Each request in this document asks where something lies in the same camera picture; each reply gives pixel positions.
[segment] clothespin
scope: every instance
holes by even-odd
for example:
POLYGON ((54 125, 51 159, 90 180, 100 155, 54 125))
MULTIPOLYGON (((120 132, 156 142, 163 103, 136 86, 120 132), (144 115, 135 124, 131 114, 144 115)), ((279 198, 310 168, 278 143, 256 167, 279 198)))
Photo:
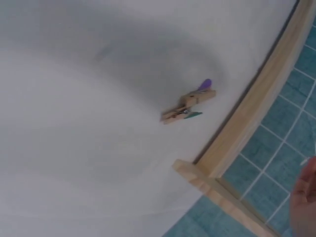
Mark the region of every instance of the clothespin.
POLYGON ((205 80, 202 85, 193 92, 184 95, 180 99, 180 106, 171 112, 162 115, 161 120, 164 124, 169 124, 180 119, 189 119, 201 115, 200 112, 192 112, 191 107, 209 100, 216 96, 216 91, 211 89, 212 81, 205 80))

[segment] white sheet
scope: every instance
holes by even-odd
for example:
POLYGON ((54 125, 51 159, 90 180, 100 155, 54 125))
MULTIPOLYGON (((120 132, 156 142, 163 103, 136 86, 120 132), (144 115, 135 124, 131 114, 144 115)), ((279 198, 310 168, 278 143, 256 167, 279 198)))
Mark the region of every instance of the white sheet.
POLYGON ((10 0, 0 8, 2 236, 160 237, 193 161, 294 0, 10 0), (206 78, 203 115, 160 113, 206 78))

